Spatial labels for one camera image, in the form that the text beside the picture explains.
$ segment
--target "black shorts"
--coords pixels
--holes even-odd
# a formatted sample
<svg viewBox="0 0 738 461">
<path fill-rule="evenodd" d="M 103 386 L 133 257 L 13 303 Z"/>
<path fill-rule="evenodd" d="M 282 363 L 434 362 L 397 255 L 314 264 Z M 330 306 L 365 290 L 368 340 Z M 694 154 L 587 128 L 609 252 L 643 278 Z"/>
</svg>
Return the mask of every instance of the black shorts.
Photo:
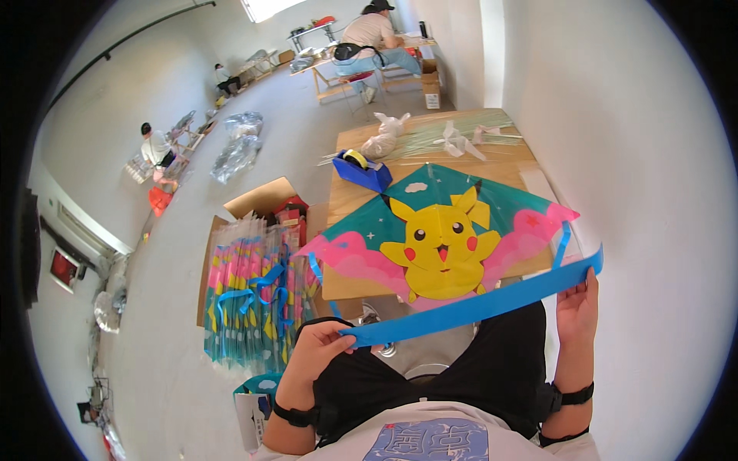
<svg viewBox="0 0 738 461">
<path fill-rule="evenodd" d="M 174 152 L 170 150 L 169 152 L 167 152 L 167 155 L 165 155 L 164 158 L 159 163 L 156 164 L 156 166 L 169 168 L 169 165 L 171 165 L 172 162 L 174 162 L 174 157 L 175 157 Z"/>
<path fill-rule="evenodd" d="M 326 317 L 307 322 L 345 320 Z M 538 301 L 481 322 L 476 337 L 454 363 L 424 384 L 390 368 L 369 347 L 341 353 L 313 384 L 315 403 L 333 416 L 318 427 L 325 446 L 383 412 L 421 397 L 467 403 L 502 418 L 526 439 L 538 431 L 537 390 L 545 380 L 546 315 Z"/>
</svg>

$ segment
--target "black waist bag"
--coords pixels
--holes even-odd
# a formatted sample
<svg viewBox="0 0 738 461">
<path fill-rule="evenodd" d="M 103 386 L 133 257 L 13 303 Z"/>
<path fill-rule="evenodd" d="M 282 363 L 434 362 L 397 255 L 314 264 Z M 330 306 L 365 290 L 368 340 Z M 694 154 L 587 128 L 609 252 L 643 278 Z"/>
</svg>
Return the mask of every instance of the black waist bag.
<svg viewBox="0 0 738 461">
<path fill-rule="evenodd" d="M 336 45 L 336 49 L 333 51 L 333 57 L 336 58 L 336 60 L 349 60 L 358 55 L 363 49 L 373 49 L 377 56 L 379 56 L 379 60 L 382 62 L 382 67 L 384 67 L 384 56 L 382 56 L 377 48 L 369 45 L 360 46 L 357 44 L 338 44 Z"/>
</svg>

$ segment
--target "pikachu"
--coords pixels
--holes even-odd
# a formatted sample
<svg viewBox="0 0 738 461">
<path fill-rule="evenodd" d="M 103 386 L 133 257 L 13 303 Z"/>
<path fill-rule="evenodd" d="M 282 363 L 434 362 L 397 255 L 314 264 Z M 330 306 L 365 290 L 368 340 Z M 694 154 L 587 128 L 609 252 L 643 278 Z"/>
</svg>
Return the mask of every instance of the pikachu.
<svg viewBox="0 0 738 461">
<path fill-rule="evenodd" d="M 408 302 L 486 292 L 481 284 L 482 262 L 500 242 L 500 234 L 477 235 L 472 228 L 472 222 L 489 228 L 489 205 L 477 200 L 481 187 L 479 181 L 463 195 L 451 195 L 452 205 L 435 204 L 418 211 L 382 195 L 392 213 L 405 222 L 405 242 L 384 242 L 379 251 L 406 268 Z"/>
</svg>

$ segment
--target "hand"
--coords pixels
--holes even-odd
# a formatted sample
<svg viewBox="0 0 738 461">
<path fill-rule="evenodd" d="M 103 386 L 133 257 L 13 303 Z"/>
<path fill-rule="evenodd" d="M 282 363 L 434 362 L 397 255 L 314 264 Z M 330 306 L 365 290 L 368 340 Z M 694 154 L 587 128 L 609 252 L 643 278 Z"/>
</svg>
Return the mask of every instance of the hand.
<svg viewBox="0 0 738 461">
<path fill-rule="evenodd" d="M 351 345 L 356 342 L 356 337 L 338 334 L 339 330 L 346 328 L 349 327 L 332 321 L 305 326 L 294 346 L 284 376 L 312 385 L 334 357 L 343 352 L 354 352 Z"/>
<path fill-rule="evenodd" d="M 586 282 L 556 295 L 556 326 L 562 346 L 594 342 L 598 293 L 599 282 L 590 267 Z"/>
</svg>

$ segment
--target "pikachu ear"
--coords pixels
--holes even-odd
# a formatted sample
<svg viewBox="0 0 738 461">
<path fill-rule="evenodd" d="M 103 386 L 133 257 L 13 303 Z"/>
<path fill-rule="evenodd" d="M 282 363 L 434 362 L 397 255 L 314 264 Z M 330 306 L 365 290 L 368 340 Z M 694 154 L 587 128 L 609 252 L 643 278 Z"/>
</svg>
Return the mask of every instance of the pikachu ear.
<svg viewBox="0 0 738 461">
<path fill-rule="evenodd" d="M 415 214 L 414 209 L 402 203 L 400 200 L 396 200 L 385 194 L 380 195 L 382 196 L 382 200 L 384 200 L 384 203 L 387 205 L 387 208 L 389 208 L 390 211 L 395 216 L 400 218 L 403 222 L 408 222 L 409 219 Z"/>
<path fill-rule="evenodd" d="M 480 179 L 474 186 L 470 187 L 469 190 L 463 193 L 463 195 L 459 198 L 459 201 L 456 202 L 456 206 L 461 208 L 463 212 L 468 213 L 477 203 L 477 194 L 479 193 L 481 188 L 482 180 Z"/>
</svg>

